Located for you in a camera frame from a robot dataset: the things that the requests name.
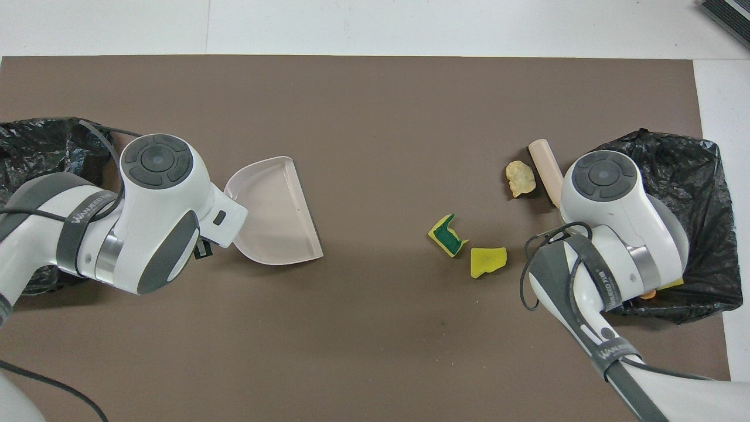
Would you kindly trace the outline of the beige plastic dustpan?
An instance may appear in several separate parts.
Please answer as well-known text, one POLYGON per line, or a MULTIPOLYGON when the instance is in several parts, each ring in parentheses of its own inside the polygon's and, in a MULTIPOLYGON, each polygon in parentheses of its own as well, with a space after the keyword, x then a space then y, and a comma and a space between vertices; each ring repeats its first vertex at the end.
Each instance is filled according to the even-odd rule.
POLYGON ((302 182, 289 156, 244 166, 230 177, 224 192, 247 209, 234 246, 251 261, 287 266, 324 256, 302 182))

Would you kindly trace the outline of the green and yellow sponge piece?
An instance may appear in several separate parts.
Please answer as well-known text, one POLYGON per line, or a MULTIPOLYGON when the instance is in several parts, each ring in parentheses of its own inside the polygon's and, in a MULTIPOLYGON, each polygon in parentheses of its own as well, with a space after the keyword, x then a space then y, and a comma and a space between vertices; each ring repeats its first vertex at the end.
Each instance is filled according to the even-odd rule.
POLYGON ((450 213, 439 219, 428 231, 428 237, 450 258, 455 258, 462 251, 468 239, 463 239, 452 227, 455 214, 450 213))

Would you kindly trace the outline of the pale bread piece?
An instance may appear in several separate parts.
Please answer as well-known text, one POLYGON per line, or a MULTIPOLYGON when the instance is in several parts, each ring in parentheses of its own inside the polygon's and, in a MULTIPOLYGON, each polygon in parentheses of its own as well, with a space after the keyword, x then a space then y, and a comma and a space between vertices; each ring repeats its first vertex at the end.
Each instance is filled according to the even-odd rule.
POLYGON ((533 169, 523 161, 510 162, 504 169, 504 173, 513 198, 530 194, 537 187, 533 169))

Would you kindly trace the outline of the beige hand brush black bristles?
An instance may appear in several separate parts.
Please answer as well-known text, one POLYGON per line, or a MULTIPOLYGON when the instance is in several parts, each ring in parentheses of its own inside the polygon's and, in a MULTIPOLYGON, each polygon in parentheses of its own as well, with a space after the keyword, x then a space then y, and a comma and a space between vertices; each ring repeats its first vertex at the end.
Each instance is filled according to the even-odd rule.
POLYGON ((544 138, 536 139, 528 145, 528 150, 547 196, 555 208, 559 209, 564 176, 549 142, 544 138))

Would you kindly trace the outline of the bin with black trash bag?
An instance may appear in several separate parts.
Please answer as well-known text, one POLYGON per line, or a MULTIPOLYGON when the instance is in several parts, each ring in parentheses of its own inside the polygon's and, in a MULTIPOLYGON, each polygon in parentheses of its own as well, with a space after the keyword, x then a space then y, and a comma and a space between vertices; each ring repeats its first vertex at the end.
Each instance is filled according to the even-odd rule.
POLYGON ((613 314, 686 324, 741 307, 733 202, 720 147, 706 139, 641 128, 599 149, 633 159, 645 191, 675 214, 689 242, 681 285, 658 291, 652 299, 627 300, 613 314))
POLYGON ((117 158, 109 139, 86 120, 0 124, 0 308, 9 311, 34 272, 82 271, 87 235, 105 233, 120 212, 121 192, 69 172, 86 151, 117 158))

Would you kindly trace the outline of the brown table mat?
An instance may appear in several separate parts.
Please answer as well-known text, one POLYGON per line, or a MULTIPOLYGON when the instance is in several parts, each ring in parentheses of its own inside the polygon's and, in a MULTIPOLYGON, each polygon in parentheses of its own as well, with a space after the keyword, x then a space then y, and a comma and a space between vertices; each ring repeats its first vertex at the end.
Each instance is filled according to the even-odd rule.
POLYGON ((504 167, 561 166, 632 131, 702 137, 692 62, 466 57, 5 57, 0 122, 80 117, 185 139, 220 187, 286 155, 324 256, 234 248, 137 296, 95 281, 25 297, 0 359, 90 396, 110 422, 633 420, 546 310, 523 243, 560 224, 504 167), (428 231, 454 213, 450 258, 428 231), (471 276, 471 249, 506 266, 471 276))

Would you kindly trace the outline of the dark ribbed device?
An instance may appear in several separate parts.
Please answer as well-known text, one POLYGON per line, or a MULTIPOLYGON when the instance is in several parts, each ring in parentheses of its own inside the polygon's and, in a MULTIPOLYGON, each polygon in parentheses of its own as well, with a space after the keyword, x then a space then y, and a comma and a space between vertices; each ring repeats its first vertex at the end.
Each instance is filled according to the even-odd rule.
POLYGON ((750 50, 750 0, 699 0, 699 9, 750 50))

